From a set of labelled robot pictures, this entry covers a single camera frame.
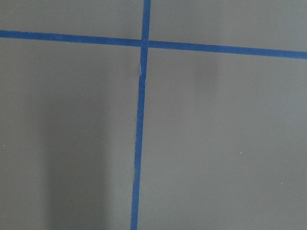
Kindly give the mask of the long crosswise blue tape strip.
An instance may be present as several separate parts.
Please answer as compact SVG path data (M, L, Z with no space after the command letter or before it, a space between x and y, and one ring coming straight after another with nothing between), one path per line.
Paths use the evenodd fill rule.
M22 31L8 31L8 30L1 30L0 36L1 38L44 40L44 41L58 41L58 42L86 43L86 44L114 45L114 46L133 46L133 47L141 47L142 43L142 41L138 39L71 35L71 34L53 34L53 33L39 33L39 32L22 32ZM159 48L159 49L203 51L203 52L229 53L229 54L254 55L254 56L279 57L279 58L295 58L295 59L307 58L307 53L301 51L238 47L238 46L191 44L191 43L178 43L178 42L152 41L152 40L148 42L148 47Z

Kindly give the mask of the lengthwise blue tape strip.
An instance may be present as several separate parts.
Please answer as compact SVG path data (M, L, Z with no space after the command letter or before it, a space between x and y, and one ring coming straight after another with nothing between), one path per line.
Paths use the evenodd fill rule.
M145 93L146 93L150 14L151 14L151 1L145 0L143 2L143 15L142 15L140 76L139 76L139 85L138 85L138 103L137 103L136 135L135 135L135 152L134 152L134 178L132 186L131 217L130 217L131 230L136 230L138 228L140 180L141 180L141 165L142 165L143 119L144 119L144 105L145 105Z

